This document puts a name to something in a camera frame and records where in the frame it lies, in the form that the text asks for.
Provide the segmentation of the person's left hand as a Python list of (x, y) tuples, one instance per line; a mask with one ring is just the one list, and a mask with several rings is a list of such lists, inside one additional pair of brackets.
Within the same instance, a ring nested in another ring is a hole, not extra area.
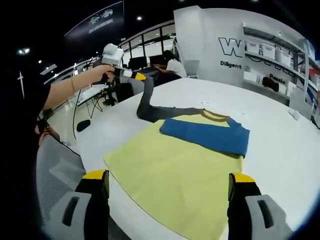
[(104, 64), (95, 67), (93, 70), (95, 72), (95, 80), (93, 81), (93, 83), (98, 83), (103, 81), (104, 75), (106, 75), (106, 79), (112, 77), (115, 68), (111, 65)]

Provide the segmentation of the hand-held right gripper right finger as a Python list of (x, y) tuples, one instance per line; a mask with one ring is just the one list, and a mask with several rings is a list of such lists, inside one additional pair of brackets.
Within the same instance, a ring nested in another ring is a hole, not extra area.
[(285, 211), (243, 173), (229, 174), (227, 218), (229, 240), (286, 240), (293, 232)]

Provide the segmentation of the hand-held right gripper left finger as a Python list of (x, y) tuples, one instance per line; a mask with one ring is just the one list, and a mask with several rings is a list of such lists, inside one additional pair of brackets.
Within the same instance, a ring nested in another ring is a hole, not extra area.
[(45, 224), (51, 240), (107, 240), (109, 171), (85, 174), (75, 191), (67, 192), (51, 209)]

